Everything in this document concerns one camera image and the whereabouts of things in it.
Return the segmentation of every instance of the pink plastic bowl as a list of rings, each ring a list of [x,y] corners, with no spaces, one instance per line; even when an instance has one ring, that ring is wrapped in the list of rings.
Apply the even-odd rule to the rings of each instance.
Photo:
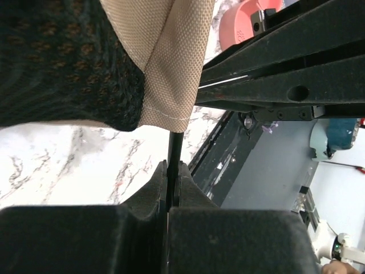
[[[279,11],[282,0],[245,0],[227,10],[219,27],[219,40],[222,50],[253,37],[251,15],[258,10],[276,9]]]

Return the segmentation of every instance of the screw hole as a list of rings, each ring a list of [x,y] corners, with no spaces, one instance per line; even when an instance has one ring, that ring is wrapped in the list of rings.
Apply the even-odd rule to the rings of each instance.
[[[260,30],[260,25],[259,25],[259,23],[255,23],[255,24],[253,24],[253,30],[254,30],[254,31],[259,31],[259,30]]]
[[[309,90],[304,86],[293,87],[287,92],[287,98],[295,102],[303,101],[307,99],[308,96]]]

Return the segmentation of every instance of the beige woven fabric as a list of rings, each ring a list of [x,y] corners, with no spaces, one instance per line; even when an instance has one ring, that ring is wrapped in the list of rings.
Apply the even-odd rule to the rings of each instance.
[[[100,0],[145,73],[140,126],[186,130],[196,100],[215,0]]]

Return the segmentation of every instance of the human hand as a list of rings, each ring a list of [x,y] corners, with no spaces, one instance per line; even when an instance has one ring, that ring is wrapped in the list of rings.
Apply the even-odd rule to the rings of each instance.
[[[360,274],[360,272],[347,263],[334,260],[322,268],[322,274]]]

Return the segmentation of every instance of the white marble tabletop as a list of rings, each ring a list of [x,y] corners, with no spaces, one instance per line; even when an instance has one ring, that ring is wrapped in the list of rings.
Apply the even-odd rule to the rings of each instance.
[[[219,54],[222,14],[238,0],[216,0],[206,51]],[[189,163],[222,110],[195,107],[181,159]],[[25,124],[0,130],[0,207],[24,204],[116,204],[134,194],[167,158],[169,132]]]

